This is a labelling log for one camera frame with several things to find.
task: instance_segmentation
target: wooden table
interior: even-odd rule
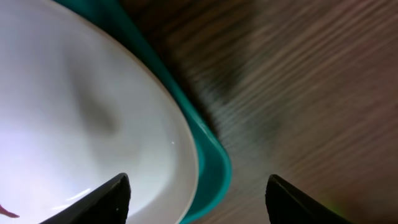
[[[231,157],[196,223],[268,223],[271,173],[354,222],[398,222],[398,1],[121,3]]]

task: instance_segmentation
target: red object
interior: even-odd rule
[[[19,218],[19,215],[16,215],[12,212],[8,212],[5,208],[0,205],[0,215],[7,215],[10,218]]]

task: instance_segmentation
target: blurry green object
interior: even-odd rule
[[[271,224],[349,224],[278,175],[268,179],[266,205]]]
[[[225,196],[231,182],[231,162],[220,142],[135,27],[118,0],[55,1],[92,22],[123,44],[156,75],[174,97],[195,139],[200,171],[195,198],[181,223],[188,223],[204,216]]]

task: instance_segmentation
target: plate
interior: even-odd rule
[[[0,223],[42,222],[120,172],[127,223],[179,222],[198,159],[158,79],[54,2],[3,0],[0,29],[0,204],[20,216]]]

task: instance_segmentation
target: teal tray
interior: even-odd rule
[[[231,182],[231,162],[220,142],[135,27],[118,0],[55,1],[92,22],[123,44],[157,76],[174,97],[188,121],[199,159],[197,192],[181,223],[189,223],[204,216],[222,200]]]

